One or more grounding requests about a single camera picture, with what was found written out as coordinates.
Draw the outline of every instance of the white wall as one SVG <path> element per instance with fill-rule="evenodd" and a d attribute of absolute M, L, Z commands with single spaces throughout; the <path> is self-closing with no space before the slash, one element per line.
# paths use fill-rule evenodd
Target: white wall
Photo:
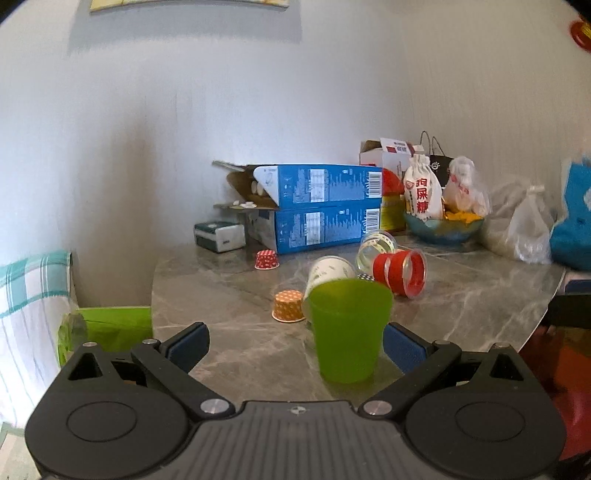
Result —
<path fill-rule="evenodd" d="M 150 302 L 158 250 L 229 194 L 213 159 L 354 163 L 410 134 L 389 0 L 88 6 L 0 25 L 0 264 L 70 248 L 82 303 Z"/>
<path fill-rule="evenodd" d="M 413 120 L 490 186 L 505 174 L 560 196 L 560 160 L 591 147 L 591 54 L 563 0 L 400 0 Z M 415 26 L 425 28 L 415 33 Z"/>
<path fill-rule="evenodd" d="M 149 303 L 158 250 L 230 194 L 214 158 L 354 163 L 359 141 L 466 154 L 490 184 L 591 132 L 561 0 L 27 0 L 0 25 L 0 264 L 65 247 L 82 303 Z"/>

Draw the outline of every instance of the orange polka dot paper cup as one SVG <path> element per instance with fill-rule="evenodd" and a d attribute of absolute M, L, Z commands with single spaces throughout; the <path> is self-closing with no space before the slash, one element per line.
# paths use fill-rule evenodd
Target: orange polka dot paper cup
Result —
<path fill-rule="evenodd" d="M 297 290 L 284 290 L 275 295 L 273 312 L 271 315 L 275 320 L 282 323 L 295 323 L 304 320 L 301 311 L 303 295 Z"/>

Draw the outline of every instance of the bowl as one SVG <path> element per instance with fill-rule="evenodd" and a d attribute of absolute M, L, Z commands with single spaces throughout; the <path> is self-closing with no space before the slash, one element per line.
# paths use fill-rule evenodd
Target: bowl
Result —
<path fill-rule="evenodd" d="M 404 214 L 409 230 L 421 240 L 437 245 L 459 245 L 467 242 L 481 229 L 484 219 L 464 223 L 458 220 L 427 220 Z"/>

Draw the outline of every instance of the bag handle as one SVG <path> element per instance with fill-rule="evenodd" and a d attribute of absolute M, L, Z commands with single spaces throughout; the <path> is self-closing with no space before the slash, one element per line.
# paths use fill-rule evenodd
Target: bag handle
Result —
<path fill-rule="evenodd" d="M 423 130 L 421 132 L 421 138 L 418 141 L 421 145 L 423 144 L 423 135 L 427 134 L 427 141 L 429 142 L 429 150 L 427 150 L 427 153 L 429 154 L 429 156 L 431 155 L 431 137 L 429 137 L 429 133 L 426 130 Z"/>
<path fill-rule="evenodd" d="M 439 148 L 439 150 L 441 151 L 441 154 L 444 157 L 447 157 L 447 155 L 445 155 L 445 152 L 443 151 L 443 149 L 441 148 L 441 145 L 439 144 L 439 140 L 435 137 L 433 137 L 433 155 L 435 155 L 435 142 L 437 142 L 437 147 Z"/>

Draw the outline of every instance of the blue cardboard box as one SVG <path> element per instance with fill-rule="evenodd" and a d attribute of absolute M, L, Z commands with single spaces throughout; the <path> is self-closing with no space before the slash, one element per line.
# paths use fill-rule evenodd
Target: blue cardboard box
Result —
<path fill-rule="evenodd" d="M 379 229 L 382 169 L 360 165 L 234 166 L 228 182 L 256 208 L 248 234 L 279 254 L 358 242 Z M 263 195 L 253 193 L 256 186 Z M 243 210 L 240 206 L 227 207 Z"/>
<path fill-rule="evenodd" d="M 248 233 L 279 254 L 361 240 L 379 228 L 380 201 L 360 200 L 293 210 L 256 210 L 249 214 Z"/>
<path fill-rule="evenodd" d="M 379 167 L 271 165 L 255 168 L 253 176 L 281 210 L 382 197 Z"/>

